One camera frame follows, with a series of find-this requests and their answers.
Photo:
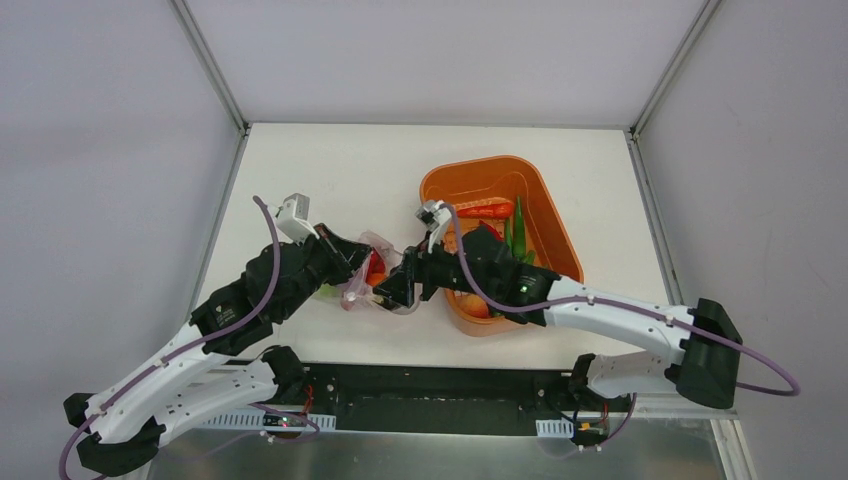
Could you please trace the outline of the orange toy tangerine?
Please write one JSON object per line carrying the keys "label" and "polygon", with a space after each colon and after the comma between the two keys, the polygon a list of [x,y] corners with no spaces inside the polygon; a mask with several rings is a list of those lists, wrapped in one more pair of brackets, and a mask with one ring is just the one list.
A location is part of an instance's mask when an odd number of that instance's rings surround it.
{"label": "orange toy tangerine", "polygon": [[375,287],[382,283],[386,279],[386,277],[387,274],[385,272],[372,272],[367,275],[366,283],[370,287]]}

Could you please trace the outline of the green toy cabbage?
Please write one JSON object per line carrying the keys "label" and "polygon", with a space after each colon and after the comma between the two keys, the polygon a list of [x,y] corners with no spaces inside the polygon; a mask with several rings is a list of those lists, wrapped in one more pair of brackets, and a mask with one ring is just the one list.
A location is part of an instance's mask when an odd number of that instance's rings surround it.
{"label": "green toy cabbage", "polygon": [[314,294],[316,298],[322,300],[338,299],[341,295],[342,291],[338,287],[327,284],[322,285]]}

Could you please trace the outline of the red toy chili pepper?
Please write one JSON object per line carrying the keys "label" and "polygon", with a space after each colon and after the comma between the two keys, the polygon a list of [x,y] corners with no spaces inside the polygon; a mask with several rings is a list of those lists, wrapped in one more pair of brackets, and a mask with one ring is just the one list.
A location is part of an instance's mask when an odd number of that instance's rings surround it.
{"label": "red toy chili pepper", "polygon": [[373,249],[371,251],[371,255],[370,255],[370,259],[369,259],[367,275],[369,273],[372,273],[372,272],[385,272],[385,271],[386,271],[386,265],[385,265],[385,261],[383,260],[383,257],[380,255],[380,253],[376,249]]}

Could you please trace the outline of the clear pink zip top bag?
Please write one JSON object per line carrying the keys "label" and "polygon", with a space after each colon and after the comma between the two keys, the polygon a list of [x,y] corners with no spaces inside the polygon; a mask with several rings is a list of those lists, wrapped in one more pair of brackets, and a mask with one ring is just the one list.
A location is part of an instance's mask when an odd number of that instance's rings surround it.
{"label": "clear pink zip top bag", "polygon": [[363,261],[350,281],[337,286],[323,285],[315,298],[324,303],[337,304],[345,311],[374,308],[395,315],[415,312],[420,305],[419,286],[414,287],[411,307],[392,302],[374,292],[374,288],[387,278],[391,269],[400,265],[401,253],[391,242],[370,230],[363,232],[357,241],[371,247],[370,256]]}

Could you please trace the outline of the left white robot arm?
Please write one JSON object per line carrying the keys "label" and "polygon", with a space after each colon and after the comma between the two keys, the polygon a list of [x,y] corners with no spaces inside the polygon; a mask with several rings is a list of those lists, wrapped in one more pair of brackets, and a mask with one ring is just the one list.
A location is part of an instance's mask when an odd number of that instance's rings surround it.
{"label": "left white robot arm", "polygon": [[306,373],[294,351],[272,346],[230,375],[197,390],[189,385],[269,337],[323,285],[352,279],[370,259],[369,245],[343,239],[325,225],[300,243],[274,241],[247,262],[240,277],[215,290],[178,333],[127,378],[99,394],[63,403],[76,427],[65,456],[99,478],[118,477],[151,461],[191,428],[231,409],[276,399],[297,402]]}

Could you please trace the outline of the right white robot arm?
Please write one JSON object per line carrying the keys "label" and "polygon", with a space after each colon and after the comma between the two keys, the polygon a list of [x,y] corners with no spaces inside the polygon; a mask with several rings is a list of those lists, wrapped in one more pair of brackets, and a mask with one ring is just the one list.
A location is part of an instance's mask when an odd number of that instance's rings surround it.
{"label": "right white robot arm", "polygon": [[740,354],[732,346],[742,339],[720,303],[661,305],[602,292],[514,258],[484,227],[465,234],[462,246],[456,253],[428,241],[407,248],[375,294],[392,307],[412,307],[438,289],[483,291],[492,311],[515,323],[583,330],[637,347],[579,356],[567,393],[583,410],[605,398],[668,392],[714,409],[733,406]]}

